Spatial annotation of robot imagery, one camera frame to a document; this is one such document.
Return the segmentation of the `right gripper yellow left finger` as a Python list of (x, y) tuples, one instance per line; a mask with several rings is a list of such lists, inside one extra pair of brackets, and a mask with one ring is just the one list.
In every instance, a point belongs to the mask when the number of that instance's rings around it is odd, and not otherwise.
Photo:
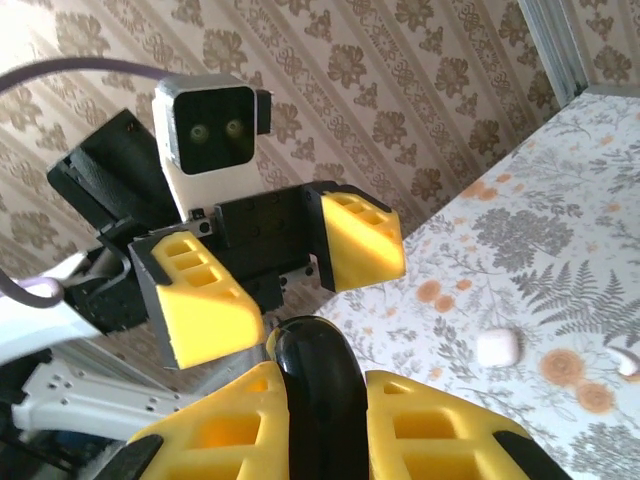
[(263, 362), (137, 432), (99, 479), (287, 479), (289, 411), (279, 367)]

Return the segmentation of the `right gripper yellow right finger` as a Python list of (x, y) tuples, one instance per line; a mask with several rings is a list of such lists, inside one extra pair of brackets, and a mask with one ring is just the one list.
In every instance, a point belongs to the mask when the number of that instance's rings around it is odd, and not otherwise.
[(568, 479), (516, 421), (386, 371), (365, 373), (371, 479)]

